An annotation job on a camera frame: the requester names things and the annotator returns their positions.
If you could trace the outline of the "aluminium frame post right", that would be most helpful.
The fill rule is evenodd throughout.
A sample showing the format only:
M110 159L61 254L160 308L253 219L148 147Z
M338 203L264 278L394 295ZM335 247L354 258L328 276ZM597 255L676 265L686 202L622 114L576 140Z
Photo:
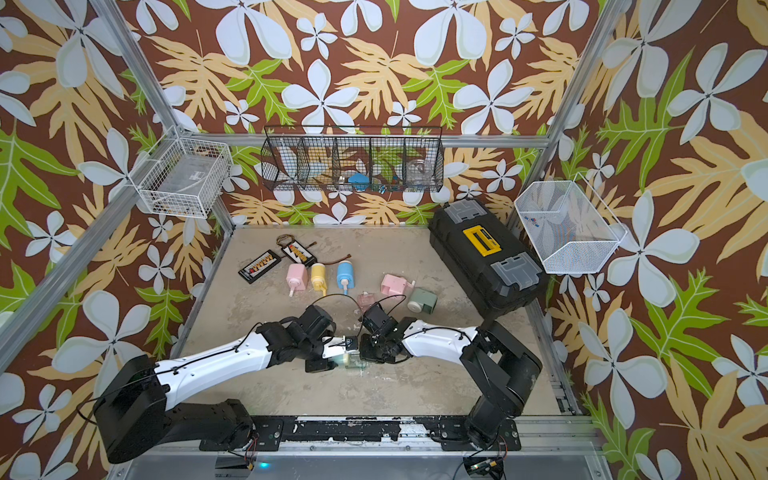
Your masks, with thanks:
M625 14L633 2L628 0L607 1L603 12L598 16L595 28L576 65L574 75L567 85L558 111L553 116L553 123L547 130L546 143L539 150L525 181L520 188L520 195L534 182L541 179L549 162L557 157L560 136L565 131L566 121L579 103L583 92L597 70L602 52L607 48L616 30L620 17Z

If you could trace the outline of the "black charging board left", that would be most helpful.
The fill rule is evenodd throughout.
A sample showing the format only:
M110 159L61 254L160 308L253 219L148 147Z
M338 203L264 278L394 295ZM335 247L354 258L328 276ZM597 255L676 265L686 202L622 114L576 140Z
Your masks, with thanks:
M280 256L273 250L266 250L254 260L242 267L238 274L248 284L253 284L281 262Z

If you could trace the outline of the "clear green tray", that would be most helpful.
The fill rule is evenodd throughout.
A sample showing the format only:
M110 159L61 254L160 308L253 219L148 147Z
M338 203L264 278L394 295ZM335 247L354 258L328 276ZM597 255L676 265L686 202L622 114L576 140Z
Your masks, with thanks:
M365 370L368 362L363 360L358 354L345 354L343 365L346 369Z

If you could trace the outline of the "green pencil sharpener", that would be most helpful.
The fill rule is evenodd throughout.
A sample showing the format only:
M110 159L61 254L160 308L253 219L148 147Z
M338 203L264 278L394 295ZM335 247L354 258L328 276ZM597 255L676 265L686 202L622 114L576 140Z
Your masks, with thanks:
M336 356L334 356L332 358L332 361L337 366L344 367L344 368L347 368L347 369L353 368L355 366L354 356L352 354L349 354L349 353L344 353L344 354L336 355Z
M436 308L438 296L422 288L415 288L407 302L407 308L414 313L432 314Z

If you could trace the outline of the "aluminium frame post left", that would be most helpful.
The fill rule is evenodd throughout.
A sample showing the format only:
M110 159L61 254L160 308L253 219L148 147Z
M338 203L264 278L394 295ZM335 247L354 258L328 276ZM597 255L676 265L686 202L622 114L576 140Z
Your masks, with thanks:
M134 39L130 32L124 16L119 10L115 1L94 1L92 3L99 18L104 20L111 31L112 35L117 41L117 45L121 50L124 61L134 76L138 87L144 92L149 106L155 114L158 115L160 125L162 126L163 133L159 135L158 140L162 135L172 127L180 127L189 131L191 134L198 138L203 138L202 135L193 133L182 125L182 122L177 118L174 113L170 101L167 99L164 90L160 86L155 74L152 72L146 55L142 52L138 42ZM135 198L136 203L146 208L143 201L140 199L136 189L133 187L130 176L128 175L128 182L131 188L131 195ZM215 218L222 225L223 230L230 234L235 229L232 217L227 211L223 200L219 199L214 204L213 210L209 215L214 215Z

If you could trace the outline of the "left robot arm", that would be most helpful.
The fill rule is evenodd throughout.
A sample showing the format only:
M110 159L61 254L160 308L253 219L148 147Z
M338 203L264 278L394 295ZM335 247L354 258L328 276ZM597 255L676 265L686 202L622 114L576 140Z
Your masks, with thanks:
M258 322L244 337L198 354L129 360L93 407L109 462L125 463L157 445L180 441L220 450L246 446L255 426L241 401L195 404L191 397L295 359L325 364L325 341L335 330L332 317L311 305L298 317Z

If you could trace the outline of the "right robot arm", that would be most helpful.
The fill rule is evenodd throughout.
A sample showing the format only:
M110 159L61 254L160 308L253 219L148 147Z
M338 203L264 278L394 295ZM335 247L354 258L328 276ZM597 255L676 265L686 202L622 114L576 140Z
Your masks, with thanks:
M360 323L359 352L366 361L394 365L424 357L465 368L480 391L464 421L468 442L476 447L504 438L502 424L522 414L542 372L541 360L495 320L465 328L413 317L397 321L375 303Z

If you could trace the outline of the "pink pencil sharpener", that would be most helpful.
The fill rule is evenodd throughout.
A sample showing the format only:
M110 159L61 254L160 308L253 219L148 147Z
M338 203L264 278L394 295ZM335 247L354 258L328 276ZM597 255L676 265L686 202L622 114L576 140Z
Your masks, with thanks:
M289 288L289 296L296 292L305 291L308 284L308 271L302 263L291 263L286 274L286 282Z
M380 291L385 297L400 296L404 299L410 296L414 288L414 281L393 274L385 274L380 285Z

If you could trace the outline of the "black charging board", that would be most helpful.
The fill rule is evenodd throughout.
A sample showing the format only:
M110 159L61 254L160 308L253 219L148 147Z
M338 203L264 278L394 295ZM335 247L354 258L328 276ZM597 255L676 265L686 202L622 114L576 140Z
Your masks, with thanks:
M305 267L311 267L317 262L317 257L297 240L290 241L280 249L292 262Z
M280 256L273 250L266 250L254 260L242 267L238 274L248 284L253 284L281 262Z

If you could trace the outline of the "black charging board right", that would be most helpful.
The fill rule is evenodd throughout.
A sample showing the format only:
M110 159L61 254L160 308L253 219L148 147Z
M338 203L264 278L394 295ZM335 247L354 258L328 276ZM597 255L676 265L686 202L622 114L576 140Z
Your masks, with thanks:
M317 257L297 240L290 241L280 249L292 262L305 267L311 267L317 262Z

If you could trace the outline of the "blue pencil sharpener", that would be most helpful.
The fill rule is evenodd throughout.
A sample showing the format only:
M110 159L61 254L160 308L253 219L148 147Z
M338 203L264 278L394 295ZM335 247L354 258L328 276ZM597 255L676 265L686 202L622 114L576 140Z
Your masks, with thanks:
M354 267L349 260L341 261L337 266L336 282L338 288L344 295L349 294L349 290L354 287L355 274Z

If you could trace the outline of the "black yellow-latch toolbox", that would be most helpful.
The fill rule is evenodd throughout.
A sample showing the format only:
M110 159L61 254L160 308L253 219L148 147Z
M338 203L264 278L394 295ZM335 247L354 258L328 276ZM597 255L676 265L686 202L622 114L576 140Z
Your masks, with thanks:
M528 305L548 286L536 255L476 200L436 209L430 244L485 320Z

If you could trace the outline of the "clear pink tray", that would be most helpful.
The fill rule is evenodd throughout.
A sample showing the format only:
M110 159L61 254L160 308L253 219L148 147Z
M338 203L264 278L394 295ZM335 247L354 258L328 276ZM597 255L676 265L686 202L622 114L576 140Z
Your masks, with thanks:
M373 293L363 292L357 296L357 303L363 311L370 308L375 302L376 297Z

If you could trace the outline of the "yellow pencil sharpener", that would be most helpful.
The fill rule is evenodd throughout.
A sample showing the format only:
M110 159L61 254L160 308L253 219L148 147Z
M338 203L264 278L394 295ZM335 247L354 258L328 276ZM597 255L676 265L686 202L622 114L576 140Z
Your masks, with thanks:
M328 291L326 278L326 266L323 263L316 262L310 267L310 283L314 291L325 296Z

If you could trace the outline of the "white mesh basket right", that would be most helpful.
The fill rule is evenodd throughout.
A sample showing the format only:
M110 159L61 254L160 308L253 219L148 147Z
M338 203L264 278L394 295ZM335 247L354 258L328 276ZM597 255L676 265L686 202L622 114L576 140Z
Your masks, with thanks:
M628 229L586 181L531 183L515 209L544 270L553 275L600 272Z

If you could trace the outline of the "aluminium frame post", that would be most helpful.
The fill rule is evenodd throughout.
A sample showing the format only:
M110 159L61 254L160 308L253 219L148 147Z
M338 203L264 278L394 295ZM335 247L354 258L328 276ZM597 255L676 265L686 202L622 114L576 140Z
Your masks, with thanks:
M579 103L583 92L597 70L602 52L607 48L616 30L620 17L625 14L633 2L628 0L607 1L603 12L598 16L595 28L576 65L574 75L567 85L558 111L553 116L553 123L547 130L546 143L539 150L525 181L520 188L520 195L534 182L541 179L549 162L557 157L560 136L565 131L566 121Z
M155 114L158 115L160 125L162 126L163 133L159 135L158 140L162 135L172 127L180 127L189 131L191 134L198 138L203 138L202 135L193 133L182 125L182 122L177 118L174 113L170 101L167 99L164 90L160 86L155 74L152 72L146 55L142 52L138 42L134 39L130 32L124 16L119 10L115 1L94 1L92 3L99 18L104 20L111 31L112 35L117 41L117 45L121 50L124 61L134 76L138 87L144 92L149 106ZM136 203L146 208L143 201L140 199L136 189L133 187L130 176L128 175L128 182L131 188L131 195L135 198ZM235 229L232 217L227 211L223 200L219 199L214 204L213 210L209 215L214 215L215 218L222 225L223 230L230 234Z

